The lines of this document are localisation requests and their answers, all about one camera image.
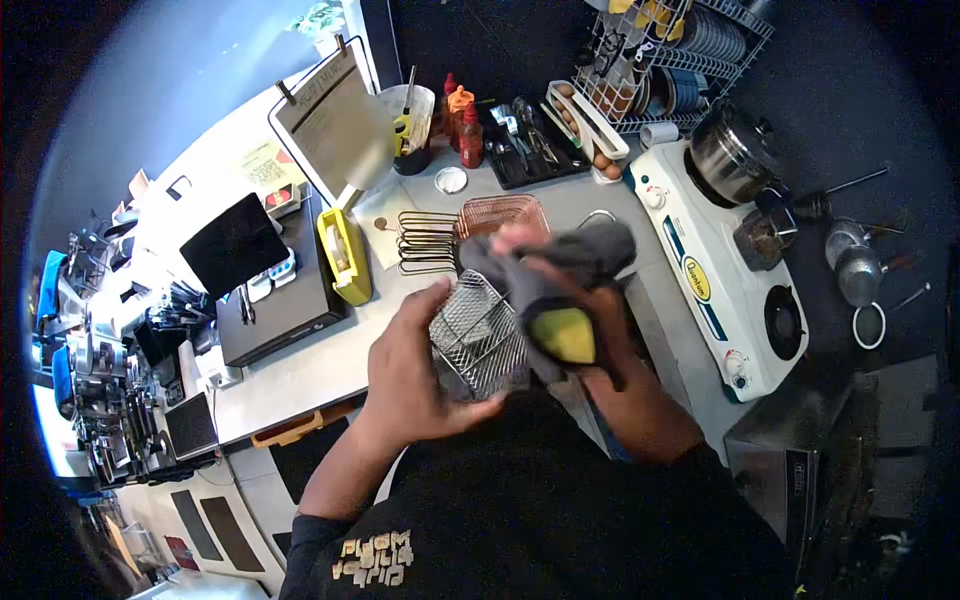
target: qr code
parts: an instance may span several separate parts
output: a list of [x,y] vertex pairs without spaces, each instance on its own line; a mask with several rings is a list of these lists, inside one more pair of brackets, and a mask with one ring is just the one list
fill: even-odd
[[253,167],[247,172],[247,179],[258,185],[270,183],[283,177],[283,167],[275,160],[268,160]]

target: gas stove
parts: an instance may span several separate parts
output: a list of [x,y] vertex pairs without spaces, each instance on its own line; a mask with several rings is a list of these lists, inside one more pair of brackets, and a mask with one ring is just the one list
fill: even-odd
[[686,141],[659,144],[630,170],[697,325],[732,398],[777,389],[806,350],[806,317],[786,264],[751,271],[733,232],[753,212],[700,177]]

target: label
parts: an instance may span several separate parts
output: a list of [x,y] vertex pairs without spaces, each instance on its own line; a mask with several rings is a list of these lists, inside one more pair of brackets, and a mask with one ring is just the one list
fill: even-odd
[[684,274],[697,298],[703,302],[708,302],[710,300],[710,283],[707,281],[707,274],[704,273],[704,268],[692,256],[684,257]]

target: grey countertop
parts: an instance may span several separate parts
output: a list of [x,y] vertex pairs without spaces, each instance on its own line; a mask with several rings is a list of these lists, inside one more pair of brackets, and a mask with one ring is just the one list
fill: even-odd
[[[456,212],[470,198],[505,193],[485,163],[468,170],[468,185],[462,192],[447,196],[437,190],[433,179],[437,171],[454,165],[459,165],[458,155],[445,149],[423,173],[406,178],[391,173],[385,185],[398,182],[419,210],[439,212]],[[581,174],[518,192],[540,200],[554,231],[575,228],[597,208],[608,210],[631,227],[636,261],[621,274],[626,278],[628,304],[664,388],[693,414],[726,463],[723,434],[749,404],[731,404],[723,395],[716,365],[633,191],[620,183],[599,185],[589,174]],[[368,259],[374,288],[371,301],[356,307],[344,321],[245,368],[242,383],[217,393],[215,418],[221,444],[366,389],[370,344],[407,294],[438,277],[404,276],[396,268],[384,270],[370,251]]]

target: blue cloth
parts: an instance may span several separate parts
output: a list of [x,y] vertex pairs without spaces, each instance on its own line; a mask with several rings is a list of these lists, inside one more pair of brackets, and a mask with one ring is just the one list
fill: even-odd
[[67,347],[61,346],[54,352],[51,360],[54,377],[54,400],[60,406],[64,400],[73,395],[73,385],[70,383],[70,364],[67,362]]
[[53,317],[60,312],[60,297],[57,291],[57,279],[60,277],[60,267],[66,260],[66,254],[51,250],[47,254],[47,262],[43,265],[43,277],[40,278],[40,291],[36,298],[36,327],[44,317]]

